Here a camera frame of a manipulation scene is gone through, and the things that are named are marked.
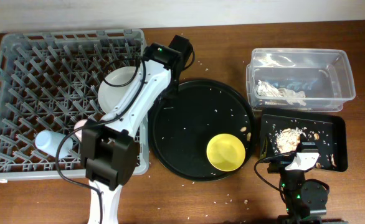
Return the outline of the yellow bowl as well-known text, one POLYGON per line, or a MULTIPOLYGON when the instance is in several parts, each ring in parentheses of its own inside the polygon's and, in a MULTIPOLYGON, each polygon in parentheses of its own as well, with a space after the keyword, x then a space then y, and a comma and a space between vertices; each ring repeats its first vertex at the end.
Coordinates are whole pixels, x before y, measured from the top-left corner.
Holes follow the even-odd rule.
POLYGON ((244 163, 246 151, 239 138, 231 134, 218 134, 208 142, 206 156, 216 169, 232 172, 244 163))

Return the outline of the blue plastic cup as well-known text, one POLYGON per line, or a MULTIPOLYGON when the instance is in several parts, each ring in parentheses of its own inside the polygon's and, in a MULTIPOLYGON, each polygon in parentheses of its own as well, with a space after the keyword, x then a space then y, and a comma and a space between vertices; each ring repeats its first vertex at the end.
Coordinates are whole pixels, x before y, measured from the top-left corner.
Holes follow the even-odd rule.
MULTIPOLYGON (((56 133, 53 131, 43 130, 35 138, 36 148, 49 154, 52 157, 56 156, 57 148, 65 137, 62 133, 56 133)), ((69 154, 69 150, 73 148, 72 138, 68 138, 61 147, 59 152, 59 159, 65 158, 69 154)))

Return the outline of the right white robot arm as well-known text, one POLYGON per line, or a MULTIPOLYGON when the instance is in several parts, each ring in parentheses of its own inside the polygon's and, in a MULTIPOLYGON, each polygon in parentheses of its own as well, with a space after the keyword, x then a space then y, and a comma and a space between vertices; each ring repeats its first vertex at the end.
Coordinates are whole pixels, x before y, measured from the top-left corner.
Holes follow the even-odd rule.
POLYGON ((329 185, 316 179, 306 179, 305 173, 314 168, 319 150, 313 142, 301 142, 296 150, 264 157, 254 165, 256 175, 277 190, 286 206, 286 215, 280 215, 277 223, 318 223, 326 214, 329 185), (260 163, 267 163, 269 174, 278 173, 278 186, 264 179, 257 171, 260 163))

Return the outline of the grey round plate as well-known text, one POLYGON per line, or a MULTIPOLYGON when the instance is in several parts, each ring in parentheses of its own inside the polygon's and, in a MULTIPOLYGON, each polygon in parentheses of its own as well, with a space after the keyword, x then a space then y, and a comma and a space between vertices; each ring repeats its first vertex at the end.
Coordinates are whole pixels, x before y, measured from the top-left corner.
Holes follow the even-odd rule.
MULTIPOLYGON (((122 67, 112 71, 105 77, 108 83, 122 85, 127 83, 135 72, 136 67, 122 67)), ((109 113, 123 98, 130 84, 123 87, 112 87, 102 82, 98 91, 98 102, 105 114, 109 113)))

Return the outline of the white napkin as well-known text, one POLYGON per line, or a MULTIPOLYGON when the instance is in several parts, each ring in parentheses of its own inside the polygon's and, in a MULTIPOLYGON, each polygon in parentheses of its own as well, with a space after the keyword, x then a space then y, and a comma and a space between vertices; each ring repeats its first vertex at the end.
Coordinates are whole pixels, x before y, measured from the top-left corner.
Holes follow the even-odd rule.
POLYGON ((286 88, 276 88, 265 81, 258 81, 255 90, 259 96, 277 97, 277 98, 296 98, 295 100, 287 100, 287 103, 294 105, 298 103, 301 106, 306 106, 303 98, 306 98, 304 91, 295 92, 286 88))

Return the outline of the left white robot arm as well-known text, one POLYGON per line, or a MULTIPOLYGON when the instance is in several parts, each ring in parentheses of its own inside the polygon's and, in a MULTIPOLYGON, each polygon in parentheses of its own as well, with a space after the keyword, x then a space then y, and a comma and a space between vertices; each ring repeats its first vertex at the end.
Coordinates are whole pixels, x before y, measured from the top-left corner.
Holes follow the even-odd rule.
POLYGON ((175 35, 168 46, 151 44, 136 59, 134 75, 120 102, 101 120, 88 120, 74 129, 74 133, 82 133, 80 163, 89 183, 64 175, 61 178, 90 189, 89 223, 117 223, 121 189, 138 160, 138 128, 157 98, 176 95, 181 72, 194 60, 194 47, 180 35, 175 35))

